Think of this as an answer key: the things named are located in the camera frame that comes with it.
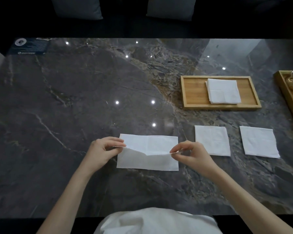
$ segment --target person's left hand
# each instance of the person's left hand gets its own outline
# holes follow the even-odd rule
[[[79,165],[79,170],[87,175],[92,175],[95,171],[103,167],[110,158],[119,154],[123,148],[118,147],[112,150],[106,150],[113,146],[126,147],[124,140],[116,137],[105,137],[93,141],[86,153],[86,156]]]

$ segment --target stack of napkins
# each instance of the stack of napkins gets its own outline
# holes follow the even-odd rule
[[[241,102],[236,80],[209,78],[206,86],[211,104],[238,104]]]
[[[240,131],[245,154],[280,157],[272,129],[240,126]]]
[[[210,155],[230,156],[227,129],[221,126],[194,126],[195,141],[204,145]]]
[[[178,137],[121,134],[127,147],[117,156],[117,168],[178,171],[178,161],[169,153]]]

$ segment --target bamboo tray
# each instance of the bamboo tray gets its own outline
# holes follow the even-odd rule
[[[279,70],[274,74],[274,78],[277,82],[277,85],[280,87],[282,94],[285,97],[285,100],[293,114],[293,94],[289,89],[285,79],[291,75],[291,70]]]
[[[241,97],[239,104],[211,104],[206,81],[208,78],[236,80]],[[250,76],[181,76],[181,97],[184,109],[256,110],[261,108]]]

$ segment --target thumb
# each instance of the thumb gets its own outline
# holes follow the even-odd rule
[[[180,153],[172,153],[172,158],[188,166],[191,164],[191,159],[192,159],[192,157],[184,156],[184,155],[181,155]]]
[[[114,157],[115,155],[121,153],[122,151],[123,151],[122,147],[117,147],[112,150],[106,151],[105,154],[108,157],[108,159],[110,159],[110,158]]]

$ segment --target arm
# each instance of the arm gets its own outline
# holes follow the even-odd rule
[[[63,194],[44,220],[37,234],[70,233],[76,213],[82,199],[82,194],[92,174],[104,166],[108,160],[122,151],[115,148],[106,151],[107,147],[123,146],[124,140],[106,137],[93,141],[78,169],[70,179]]]
[[[191,149],[190,156],[175,153]],[[292,234],[293,228],[258,202],[212,160],[199,142],[185,141],[170,151],[172,157],[213,181],[254,234]]]

